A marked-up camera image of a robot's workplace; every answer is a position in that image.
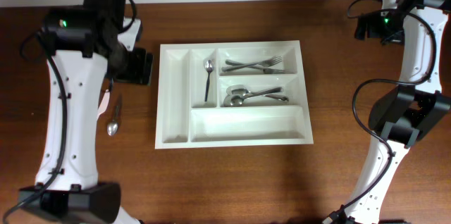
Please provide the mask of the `small steel teaspoon dark handle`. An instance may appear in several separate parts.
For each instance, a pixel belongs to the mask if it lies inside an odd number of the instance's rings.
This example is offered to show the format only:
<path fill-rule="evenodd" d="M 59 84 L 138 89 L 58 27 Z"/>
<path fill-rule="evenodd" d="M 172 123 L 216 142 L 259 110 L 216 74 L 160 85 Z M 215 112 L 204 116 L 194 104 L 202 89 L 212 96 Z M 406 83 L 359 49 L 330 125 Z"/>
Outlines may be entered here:
<path fill-rule="evenodd" d="M 116 105 L 115 105 L 113 117 L 112 117 L 111 121 L 107 124 L 107 127 L 106 127 L 108 136 L 111 136 L 111 137 L 114 136 L 119 129 L 119 115 L 121 112 L 122 103 L 123 103 L 122 96 L 120 95 L 118 97 Z"/>

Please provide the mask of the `small steel teaspoon silver handle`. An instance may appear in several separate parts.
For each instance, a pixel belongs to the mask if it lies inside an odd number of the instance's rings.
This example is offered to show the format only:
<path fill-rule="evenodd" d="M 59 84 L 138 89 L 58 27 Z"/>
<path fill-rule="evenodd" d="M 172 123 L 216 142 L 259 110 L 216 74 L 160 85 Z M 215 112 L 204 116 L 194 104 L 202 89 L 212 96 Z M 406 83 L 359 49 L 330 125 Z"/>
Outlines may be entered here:
<path fill-rule="evenodd" d="M 204 101 L 207 102 L 208 95 L 209 95 L 209 87 L 210 87 L 210 76 L 214 71 L 214 61 L 212 59 L 209 59 L 208 61 L 206 61 L 206 63 L 204 64 L 204 69 L 207 72 Z"/>

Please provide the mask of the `steel fork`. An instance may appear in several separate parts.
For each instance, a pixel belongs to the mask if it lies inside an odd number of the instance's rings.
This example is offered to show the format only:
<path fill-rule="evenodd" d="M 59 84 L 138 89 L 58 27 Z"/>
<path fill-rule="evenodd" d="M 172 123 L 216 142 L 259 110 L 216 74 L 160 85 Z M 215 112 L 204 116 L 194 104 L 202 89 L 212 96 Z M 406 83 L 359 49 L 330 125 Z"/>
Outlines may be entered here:
<path fill-rule="evenodd" d="M 257 62 L 252 62 L 252 63 L 240 63 L 240 64 L 234 64 L 234 65 L 227 65 L 227 66 L 223 66 L 221 68 L 221 71 L 224 73 L 227 72 L 231 72 L 234 70 L 239 70 L 239 69 L 243 69 L 243 68 L 249 68 L 252 66 L 260 66 L 262 68 L 270 68 L 271 66 L 274 66 L 280 62 L 283 61 L 283 57 L 282 56 L 273 56 L 272 58 L 263 60 L 263 61 L 257 61 Z"/>
<path fill-rule="evenodd" d="M 242 65 L 242 63 L 240 63 L 240 62 L 232 61 L 230 59 L 226 59 L 225 63 L 229 66 L 241 66 Z M 264 74 L 284 74 L 285 73 L 285 71 L 281 70 L 281 69 L 265 68 L 262 66 L 249 66 L 249 68 L 255 69 L 255 70 L 260 70 Z"/>

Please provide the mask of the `large steel spoon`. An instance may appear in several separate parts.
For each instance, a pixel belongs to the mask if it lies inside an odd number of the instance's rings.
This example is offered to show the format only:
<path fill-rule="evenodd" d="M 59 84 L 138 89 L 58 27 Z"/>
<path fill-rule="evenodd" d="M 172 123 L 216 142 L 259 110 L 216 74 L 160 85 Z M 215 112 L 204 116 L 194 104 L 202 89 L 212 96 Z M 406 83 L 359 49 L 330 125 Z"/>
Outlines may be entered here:
<path fill-rule="evenodd" d="M 251 94 L 249 97 L 244 97 L 240 94 L 232 94 L 232 95 L 227 95 L 226 98 L 223 101 L 223 105 L 225 107 L 237 107 L 237 106 L 241 106 L 244 104 L 246 99 L 249 98 L 253 98 L 253 97 L 260 97 L 263 96 L 263 94 L 266 93 L 271 93 L 271 92 L 275 92 L 277 90 L 282 90 L 282 87 L 275 87 L 272 89 L 265 89 L 265 90 L 261 90 L 258 92 L 253 92 L 253 94 Z"/>
<path fill-rule="evenodd" d="M 289 98 L 285 95 L 282 95 L 281 92 L 282 90 L 277 90 L 275 92 L 271 92 L 271 93 L 266 93 L 263 94 L 264 97 L 268 97 L 268 98 L 272 98 L 278 101 L 282 101 L 282 102 L 289 102 Z M 249 97 L 251 94 L 253 94 L 253 92 L 249 91 L 244 85 L 232 85 L 229 86 L 226 89 L 226 93 L 228 95 L 232 95 L 232 94 L 240 94 L 244 97 Z"/>

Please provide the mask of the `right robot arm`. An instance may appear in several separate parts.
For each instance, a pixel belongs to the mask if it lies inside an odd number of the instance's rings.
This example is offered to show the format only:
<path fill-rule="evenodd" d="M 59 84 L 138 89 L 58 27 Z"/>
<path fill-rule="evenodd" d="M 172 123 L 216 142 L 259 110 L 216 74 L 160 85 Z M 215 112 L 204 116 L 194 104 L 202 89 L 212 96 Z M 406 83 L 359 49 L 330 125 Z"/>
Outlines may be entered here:
<path fill-rule="evenodd" d="M 379 38 L 403 45 L 395 86 L 357 123 L 371 136 L 369 152 L 350 199 L 325 223 L 379 223 L 383 200 L 409 150 L 450 112 L 440 83 L 440 48 L 450 0 L 377 0 L 381 9 L 360 15 L 355 38 Z"/>

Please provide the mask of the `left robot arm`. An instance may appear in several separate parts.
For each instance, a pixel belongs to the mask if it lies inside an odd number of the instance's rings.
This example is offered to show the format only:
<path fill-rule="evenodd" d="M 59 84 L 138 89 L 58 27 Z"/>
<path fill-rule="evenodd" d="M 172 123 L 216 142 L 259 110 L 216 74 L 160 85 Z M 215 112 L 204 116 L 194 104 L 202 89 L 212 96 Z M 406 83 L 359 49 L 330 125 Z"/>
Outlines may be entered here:
<path fill-rule="evenodd" d="M 83 0 L 51 9 L 33 37 L 47 60 L 49 116 L 44 155 L 17 208 L 58 223 L 134 223 L 121 187 L 98 179 L 97 121 L 110 88 L 104 81 L 149 85 L 154 58 L 136 47 L 142 23 L 125 7 L 133 0 Z"/>

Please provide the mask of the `pink plastic knife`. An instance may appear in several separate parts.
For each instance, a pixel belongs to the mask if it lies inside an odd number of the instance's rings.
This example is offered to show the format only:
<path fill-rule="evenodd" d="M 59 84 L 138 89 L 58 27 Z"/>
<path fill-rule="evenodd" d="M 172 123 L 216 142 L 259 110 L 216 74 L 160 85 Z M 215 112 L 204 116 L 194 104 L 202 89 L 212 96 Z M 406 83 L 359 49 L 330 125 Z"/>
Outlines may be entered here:
<path fill-rule="evenodd" d="M 111 91 L 106 90 L 101 99 L 100 105 L 98 107 L 97 118 L 99 118 L 103 113 L 106 112 L 108 105 L 109 105 L 110 96 L 111 96 Z"/>

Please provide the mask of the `white plastic cutlery tray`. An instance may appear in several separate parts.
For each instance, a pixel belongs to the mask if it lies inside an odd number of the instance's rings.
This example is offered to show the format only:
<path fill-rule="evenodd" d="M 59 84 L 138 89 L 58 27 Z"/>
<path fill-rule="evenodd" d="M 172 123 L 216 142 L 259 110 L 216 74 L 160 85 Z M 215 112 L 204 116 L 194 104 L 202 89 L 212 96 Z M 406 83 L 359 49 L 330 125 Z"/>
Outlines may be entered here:
<path fill-rule="evenodd" d="M 312 142 L 298 41 L 161 45 L 156 148 Z"/>

